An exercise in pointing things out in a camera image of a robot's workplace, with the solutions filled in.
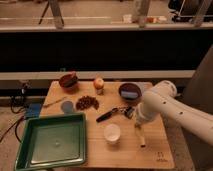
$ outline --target green plastic tray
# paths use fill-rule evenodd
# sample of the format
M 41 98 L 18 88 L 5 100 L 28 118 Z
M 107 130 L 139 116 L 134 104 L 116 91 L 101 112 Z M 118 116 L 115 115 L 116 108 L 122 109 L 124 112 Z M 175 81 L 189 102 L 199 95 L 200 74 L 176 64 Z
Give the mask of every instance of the green plastic tray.
M 83 113 L 29 119 L 15 170 L 80 165 L 85 158 L 86 121 Z

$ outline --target paper cup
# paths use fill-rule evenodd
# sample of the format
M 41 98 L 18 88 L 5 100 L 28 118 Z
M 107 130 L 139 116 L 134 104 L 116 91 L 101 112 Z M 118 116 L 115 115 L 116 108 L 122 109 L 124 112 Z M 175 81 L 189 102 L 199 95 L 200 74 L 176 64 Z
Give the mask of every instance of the paper cup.
M 115 145 L 121 136 L 120 127 L 116 124 L 109 124 L 104 129 L 104 138 L 108 144 Z

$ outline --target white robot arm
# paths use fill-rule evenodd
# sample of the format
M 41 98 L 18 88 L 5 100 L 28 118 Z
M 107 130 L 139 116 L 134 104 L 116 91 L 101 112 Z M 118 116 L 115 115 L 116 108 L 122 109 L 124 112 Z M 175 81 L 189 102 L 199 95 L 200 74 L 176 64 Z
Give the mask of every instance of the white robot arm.
M 161 113 L 213 145 L 213 115 L 175 100 L 176 95 L 176 86 L 170 81 L 162 81 L 146 90 L 142 102 L 136 107 L 136 123 L 150 122 Z

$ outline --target knife handle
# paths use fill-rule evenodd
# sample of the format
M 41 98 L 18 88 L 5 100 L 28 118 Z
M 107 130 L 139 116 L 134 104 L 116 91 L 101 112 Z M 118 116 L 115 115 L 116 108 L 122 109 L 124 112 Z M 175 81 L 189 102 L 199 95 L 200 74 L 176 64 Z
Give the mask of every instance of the knife handle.
M 106 119 L 109 119 L 110 117 L 112 116 L 112 112 L 107 112 L 103 115 L 101 115 L 99 118 L 96 119 L 96 122 L 101 122 L 101 121 L 104 121 Z

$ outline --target black cable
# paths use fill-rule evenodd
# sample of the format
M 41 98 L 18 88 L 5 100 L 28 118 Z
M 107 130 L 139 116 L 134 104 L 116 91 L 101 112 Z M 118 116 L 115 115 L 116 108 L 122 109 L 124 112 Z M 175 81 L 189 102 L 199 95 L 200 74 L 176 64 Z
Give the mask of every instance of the black cable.
M 5 138 L 5 136 L 7 135 L 7 133 L 18 123 L 20 122 L 20 120 L 22 120 L 24 118 L 24 115 L 21 116 L 16 122 L 14 122 L 6 131 L 5 133 L 2 135 L 2 137 L 0 138 L 0 143 L 3 141 L 3 139 Z
M 11 111 L 14 114 L 18 114 L 20 112 L 23 112 L 24 109 L 26 108 L 24 103 L 25 103 L 25 99 L 23 97 L 21 97 L 21 101 L 18 101 L 15 96 L 12 96 L 11 97 L 11 101 L 10 101 L 10 109 L 11 109 Z M 15 110 L 14 106 L 16 106 L 16 105 L 20 105 L 21 107 L 18 110 Z
M 18 126 L 19 126 L 20 123 L 21 123 L 22 121 L 24 121 L 24 120 L 25 120 L 25 117 L 20 118 L 20 120 L 16 123 L 16 127 L 15 127 L 15 136 L 16 136 L 16 138 L 17 138 L 17 140 L 18 140 L 19 142 L 21 142 L 21 139 L 20 139 L 19 136 L 18 136 Z
M 11 97 L 11 101 L 10 101 L 10 109 L 14 114 L 18 114 L 20 112 L 23 112 L 24 109 L 27 108 L 26 103 L 26 92 L 28 89 L 28 84 L 23 84 L 22 85 L 22 89 L 21 89 L 21 95 L 20 95 L 20 99 L 16 99 L 16 96 L 12 96 Z M 21 106 L 18 110 L 14 109 L 14 106 Z

